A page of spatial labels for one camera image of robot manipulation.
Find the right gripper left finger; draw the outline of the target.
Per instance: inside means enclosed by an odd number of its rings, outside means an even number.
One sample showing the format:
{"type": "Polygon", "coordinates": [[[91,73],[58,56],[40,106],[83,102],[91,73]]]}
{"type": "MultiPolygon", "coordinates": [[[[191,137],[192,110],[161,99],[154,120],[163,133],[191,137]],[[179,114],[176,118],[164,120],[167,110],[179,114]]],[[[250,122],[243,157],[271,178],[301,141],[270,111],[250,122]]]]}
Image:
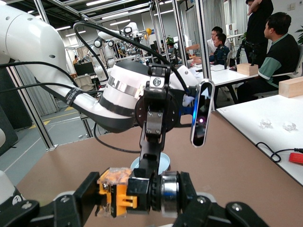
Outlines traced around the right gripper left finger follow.
{"type": "Polygon", "coordinates": [[[2,227],[82,227],[97,203],[99,172],[91,172],[72,194],[45,206],[25,200],[0,212],[2,227]]]}

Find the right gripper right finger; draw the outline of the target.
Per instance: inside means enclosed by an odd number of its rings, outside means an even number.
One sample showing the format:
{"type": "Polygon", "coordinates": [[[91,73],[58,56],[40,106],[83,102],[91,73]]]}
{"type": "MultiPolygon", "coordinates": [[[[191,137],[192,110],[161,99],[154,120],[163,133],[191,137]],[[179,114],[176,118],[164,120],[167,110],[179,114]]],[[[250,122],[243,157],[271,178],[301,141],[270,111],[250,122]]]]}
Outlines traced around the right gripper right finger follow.
{"type": "Polygon", "coordinates": [[[246,203],[233,201],[223,208],[207,196],[198,196],[189,173],[177,176],[180,186],[178,215],[175,227],[267,227],[268,224],[246,203]]]}

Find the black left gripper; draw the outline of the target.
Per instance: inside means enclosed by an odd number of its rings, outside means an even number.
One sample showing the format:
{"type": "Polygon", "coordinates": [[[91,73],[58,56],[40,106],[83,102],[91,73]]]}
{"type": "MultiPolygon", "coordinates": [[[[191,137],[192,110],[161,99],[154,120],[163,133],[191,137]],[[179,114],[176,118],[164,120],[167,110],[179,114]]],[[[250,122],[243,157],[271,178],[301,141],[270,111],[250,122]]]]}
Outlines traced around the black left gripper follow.
{"type": "Polygon", "coordinates": [[[142,133],[139,167],[133,170],[133,178],[150,179],[158,174],[165,132],[173,129],[179,119],[178,103],[168,95],[170,73],[169,65],[150,63],[148,66],[150,80],[134,110],[142,133]]]}

